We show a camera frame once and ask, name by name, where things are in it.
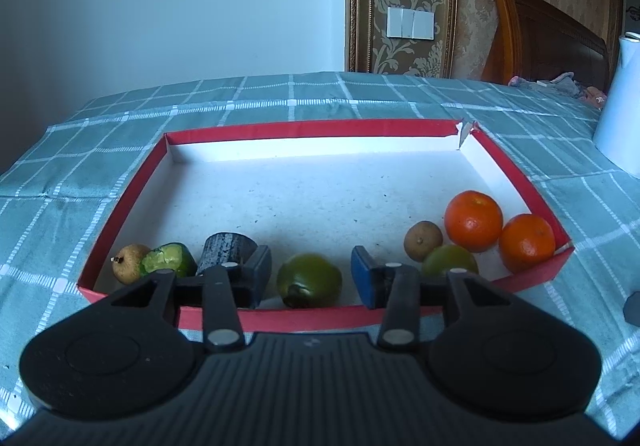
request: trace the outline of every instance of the orange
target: orange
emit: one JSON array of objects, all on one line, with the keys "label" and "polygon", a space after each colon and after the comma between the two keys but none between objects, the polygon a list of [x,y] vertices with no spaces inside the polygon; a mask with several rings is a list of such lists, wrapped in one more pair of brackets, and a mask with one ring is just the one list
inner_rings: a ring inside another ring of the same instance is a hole
[{"label": "orange", "polygon": [[517,273],[551,258],[556,251],[556,239],[545,219],[526,213],[507,222],[498,249],[504,266]]},{"label": "orange", "polygon": [[444,228],[451,241],[467,251],[486,251],[500,238],[502,210],[489,195],[463,191],[447,206]]}]

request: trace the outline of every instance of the blue plaid cloth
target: blue plaid cloth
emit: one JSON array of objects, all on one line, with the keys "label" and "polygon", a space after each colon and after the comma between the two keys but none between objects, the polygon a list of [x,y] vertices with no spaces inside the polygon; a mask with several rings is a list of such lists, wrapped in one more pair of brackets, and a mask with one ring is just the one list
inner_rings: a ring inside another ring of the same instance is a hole
[{"label": "blue plaid cloth", "polygon": [[[162,133],[310,119],[477,121],[526,173],[576,252],[521,293],[584,331],[603,358],[588,413],[623,436],[640,415],[640,330],[622,306],[640,289],[640,182],[591,142],[598,112],[577,100],[484,82],[322,72],[201,80],[87,103],[49,127],[0,177],[0,420],[33,410],[18,377],[34,334],[86,306],[75,282],[130,178]],[[423,332],[442,328],[425,318]]]}]

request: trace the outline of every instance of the light switch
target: light switch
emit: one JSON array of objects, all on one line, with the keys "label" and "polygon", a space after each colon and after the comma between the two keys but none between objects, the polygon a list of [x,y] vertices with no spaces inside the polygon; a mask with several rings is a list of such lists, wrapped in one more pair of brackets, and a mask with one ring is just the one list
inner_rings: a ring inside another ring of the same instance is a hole
[{"label": "light switch", "polygon": [[402,11],[402,36],[410,38],[414,30],[414,13],[413,9],[400,9]]},{"label": "light switch", "polygon": [[[415,11],[411,37],[414,40],[433,40],[433,21],[433,12]],[[404,34],[404,23],[402,27],[402,34]]]},{"label": "light switch", "polygon": [[386,37],[402,37],[402,9],[395,7],[386,9]]}]

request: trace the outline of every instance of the metal screw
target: metal screw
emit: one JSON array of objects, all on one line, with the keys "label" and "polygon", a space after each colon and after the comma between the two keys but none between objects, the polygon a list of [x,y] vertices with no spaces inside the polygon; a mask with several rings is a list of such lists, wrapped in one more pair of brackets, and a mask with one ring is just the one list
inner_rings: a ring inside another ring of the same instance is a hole
[{"label": "metal screw", "polygon": [[408,345],[415,339],[415,335],[406,329],[391,329],[382,334],[382,339],[389,345]]},{"label": "metal screw", "polygon": [[238,339],[240,339],[240,334],[231,329],[218,329],[216,331],[211,331],[209,335],[207,335],[207,339],[212,345],[225,347],[238,341]]}]

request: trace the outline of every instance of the small brown pear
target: small brown pear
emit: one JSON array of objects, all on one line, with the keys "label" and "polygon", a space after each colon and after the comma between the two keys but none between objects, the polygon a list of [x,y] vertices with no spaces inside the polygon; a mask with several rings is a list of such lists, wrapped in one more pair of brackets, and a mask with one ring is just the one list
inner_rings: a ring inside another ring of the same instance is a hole
[{"label": "small brown pear", "polygon": [[132,243],[111,257],[113,275],[120,283],[130,285],[140,279],[140,261],[151,251],[146,245]]},{"label": "small brown pear", "polygon": [[414,261],[422,262],[431,251],[441,245],[442,231],[428,220],[416,223],[404,237],[404,251]]}]

